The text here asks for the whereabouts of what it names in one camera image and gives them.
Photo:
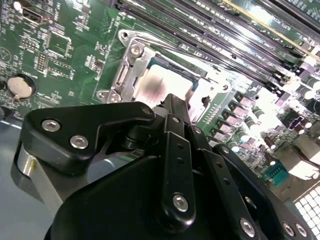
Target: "surface mount component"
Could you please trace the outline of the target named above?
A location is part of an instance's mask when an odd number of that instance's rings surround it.
[[[283,125],[285,125],[290,131],[297,130],[299,134],[301,129],[301,123],[305,120],[303,116],[301,116],[299,113],[297,113],[294,110],[290,110],[290,112],[284,117],[282,120]]]
[[[16,100],[23,100],[30,98],[37,91],[35,81],[22,73],[11,76],[7,82],[7,88]]]

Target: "capacitor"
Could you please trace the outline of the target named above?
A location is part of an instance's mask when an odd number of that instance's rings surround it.
[[[304,99],[310,100],[310,99],[312,99],[312,98],[315,96],[316,92],[310,90],[310,89],[307,88],[307,87],[303,87],[303,88],[300,89],[299,94],[300,94],[302,97],[304,97]]]
[[[273,166],[276,164],[276,159],[271,156],[271,154],[269,152],[265,152],[264,153],[264,157],[265,157],[265,160],[267,161],[267,163],[270,165],[270,166]]]
[[[301,125],[303,127],[305,127],[306,129],[309,129],[312,127],[312,123],[309,122],[308,119],[306,119],[306,118],[301,121]]]
[[[229,142],[228,147],[234,153],[238,153],[240,151],[240,148],[239,148],[238,144],[235,141]]]
[[[306,108],[314,113],[320,115],[320,101],[317,101],[315,99],[312,99],[308,102]]]
[[[267,118],[267,115],[261,109],[258,109],[254,112],[254,115],[258,118],[260,122],[264,121]]]
[[[243,143],[248,142],[250,139],[250,137],[248,136],[248,134],[244,130],[238,131],[237,135],[238,135],[240,141]]]
[[[314,77],[310,78],[306,84],[313,88],[314,91],[320,90],[320,81]]]
[[[35,81],[22,73],[15,74],[7,80],[7,88],[15,99],[27,99],[36,93]]]
[[[256,124],[255,121],[253,121],[253,119],[251,117],[247,118],[247,120],[245,121],[245,124],[253,132],[257,132],[259,130],[259,125]]]
[[[304,130],[304,128],[299,124],[299,125],[297,125],[295,128],[294,128],[294,130],[299,134],[299,135],[301,135],[301,134],[304,134],[305,133],[305,130]]]
[[[271,150],[273,150],[273,149],[276,148],[276,145],[275,145],[274,141],[272,141],[270,137],[266,136],[266,137],[264,138],[264,141],[265,141],[265,143],[267,144],[267,146],[268,146]]]

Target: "screw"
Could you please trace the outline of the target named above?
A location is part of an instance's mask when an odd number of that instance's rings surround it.
[[[253,238],[256,235],[254,227],[251,225],[250,222],[248,222],[247,219],[241,218],[240,219],[240,225],[242,230],[251,238]]]
[[[296,223],[295,226],[302,236],[304,236],[305,238],[308,236],[306,230],[300,224]]]
[[[70,139],[70,144],[75,149],[86,149],[89,145],[88,140],[84,136],[76,135]]]
[[[44,120],[41,125],[44,130],[52,133],[58,131],[61,128],[60,124],[52,119]]]
[[[187,200],[180,194],[176,194],[173,196],[173,205],[176,207],[176,209],[183,213],[186,212],[189,208]]]
[[[134,55],[134,57],[140,57],[142,54],[142,49],[138,44],[133,44],[131,46],[131,53]]]
[[[284,227],[284,230],[291,236],[293,237],[295,235],[295,232],[294,230],[287,224],[287,223],[283,223],[283,227]]]
[[[173,121],[175,121],[176,123],[180,123],[180,120],[178,118],[176,118],[175,116],[172,118]]]
[[[194,127],[194,130],[195,130],[195,132],[197,133],[197,134],[201,134],[201,130],[200,130],[200,128],[198,128],[198,127]]]
[[[225,146],[223,146],[221,149],[222,149],[222,151],[224,151],[226,154],[229,154],[229,149],[226,148]]]
[[[105,97],[105,93],[101,91],[98,93],[98,96],[100,99],[103,99]]]
[[[148,108],[146,108],[146,107],[143,107],[143,108],[142,108],[142,111],[143,111],[145,114],[148,114],[148,115],[152,114],[152,112],[151,112]]]

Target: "silver metal component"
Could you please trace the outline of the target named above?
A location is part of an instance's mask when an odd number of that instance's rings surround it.
[[[176,123],[180,123],[180,120],[178,118],[176,118],[175,116],[172,118],[173,121],[175,121]]]
[[[294,230],[287,224],[287,223],[283,223],[283,227],[284,227],[284,230],[291,236],[291,237],[294,237],[295,236],[295,232]]]
[[[75,149],[86,149],[89,145],[89,142],[86,137],[76,135],[76,136],[71,137],[70,144]]]
[[[134,57],[138,58],[143,53],[143,50],[142,50],[141,46],[139,46],[138,44],[133,44],[131,46],[131,53]]]
[[[52,133],[58,131],[61,128],[60,124],[53,119],[44,120],[41,126],[44,130]]]
[[[96,97],[97,97],[101,102],[106,102],[109,93],[110,93],[110,90],[99,90],[99,91],[96,92]]]
[[[283,143],[276,151],[275,156],[283,164],[285,169],[291,175],[303,180],[310,180],[319,169],[305,160],[305,156],[301,156],[290,143]]]
[[[197,126],[194,126],[194,130],[197,134],[201,134],[201,129],[198,128]]]
[[[302,236],[304,236],[305,238],[308,236],[306,230],[300,224],[296,223],[295,226]]]
[[[293,144],[301,150],[308,160],[320,165],[320,146],[313,139],[302,134],[294,140]]]
[[[226,154],[229,154],[229,153],[230,153],[230,152],[229,152],[229,149],[226,148],[225,146],[223,146],[221,149],[222,149],[222,151],[224,151]]]
[[[110,96],[110,102],[111,103],[119,103],[121,102],[121,96],[116,92],[111,92]]]
[[[31,97],[33,89],[21,76],[10,77],[7,81],[10,92],[18,99],[26,99]]]
[[[176,209],[183,213],[188,211],[189,208],[188,201],[180,194],[173,196],[173,205],[176,207]]]
[[[245,218],[241,218],[240,219],[240,225],[242,230],[250,237],[253,238],[256,235],[255,229],[254,227],[251,225],[251,223],[245,219]]]
[[[254,202],[249,198],[249,197],[244,197],[245,198],[245,200],[246,200],[246,202],[248,203],[248,204],[250,204],[252,207],[254,207],[255,209],[257,209],[257,206],[254,204]]]
[[[152,112],[151,112],[148,108],[146,108],[146,107],[143,107],[143,108],[142,108],[142,111],[143,111],[145,114],[148,114],[148,115],[152,114]]]
[[[62,203],[75,191],[88,185],[87,176],[66,176],[32,155],[21,146],[17,159],[18,169],[28,176],[46,207],[56,215]]]
[[[204,64],[205,60],[187,53],[150,33],[121,29],[118,38],[126,47],[126,51],[114,76],[107,98],[97,95],[102,103],[143,102],[150,108],[157,106],[168,94],[174,94],[185,100],[190,106],[188,113],[192,123],[197,123],[210,108],[210,102],[218,93],[230,92],[232,86],[226,76],[217,77],[213,63]],[[153,47],[166,50],[165,55]],[[158,64],[150,66],[152,59],[168,62],[176,66],[178,72],[164,68]],[[190,63],[206,72],[206,76],[190,67]]]

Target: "motherboard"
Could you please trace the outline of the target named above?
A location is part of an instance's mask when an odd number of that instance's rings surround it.
[[[318,0],[0,0],[0,119],[174,94],[273,187],[319,176],[319,64]]]

